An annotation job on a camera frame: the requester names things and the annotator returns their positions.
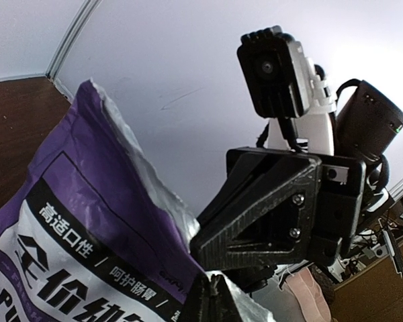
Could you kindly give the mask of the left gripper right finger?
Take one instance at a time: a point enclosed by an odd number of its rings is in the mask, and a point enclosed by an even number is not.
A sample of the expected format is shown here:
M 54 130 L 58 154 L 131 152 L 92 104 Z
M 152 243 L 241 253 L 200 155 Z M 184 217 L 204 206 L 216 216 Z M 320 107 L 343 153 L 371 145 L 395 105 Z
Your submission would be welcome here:
M 223 275 L 212 275 L 208 290 L 208 321 L 242 322 L 242 317 Z

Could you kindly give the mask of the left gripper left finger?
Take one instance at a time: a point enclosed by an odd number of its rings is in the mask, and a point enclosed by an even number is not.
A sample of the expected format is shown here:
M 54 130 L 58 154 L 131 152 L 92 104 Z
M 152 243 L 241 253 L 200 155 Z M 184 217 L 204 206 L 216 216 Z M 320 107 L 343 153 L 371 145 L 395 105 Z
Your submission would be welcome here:
M 204 273 L 199 273 L 191 285 L 181 314 L 180 322 L 208 322 L 210 306 L 210 280 Z

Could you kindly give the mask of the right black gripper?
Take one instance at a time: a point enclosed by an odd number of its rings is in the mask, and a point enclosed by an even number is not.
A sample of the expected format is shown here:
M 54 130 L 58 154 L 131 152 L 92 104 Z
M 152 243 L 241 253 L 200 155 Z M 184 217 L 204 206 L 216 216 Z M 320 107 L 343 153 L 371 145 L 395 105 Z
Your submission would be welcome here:
M 243 147 L 227 151 L 226 169 L 226 181 L 198 216 L 201 228 L 190 243 L 205 270 L 305 257 L 331 265 L 349 252 L 363 199 L 364 162 Z

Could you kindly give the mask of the purple pet food bag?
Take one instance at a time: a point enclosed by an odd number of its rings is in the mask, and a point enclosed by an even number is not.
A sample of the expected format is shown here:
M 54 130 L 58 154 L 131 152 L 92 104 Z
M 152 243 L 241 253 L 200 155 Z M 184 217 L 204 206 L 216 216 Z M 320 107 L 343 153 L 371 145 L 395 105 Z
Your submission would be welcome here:
M 0 208 L 0 321 L 180 321 L 198 230 L 86 80 Z

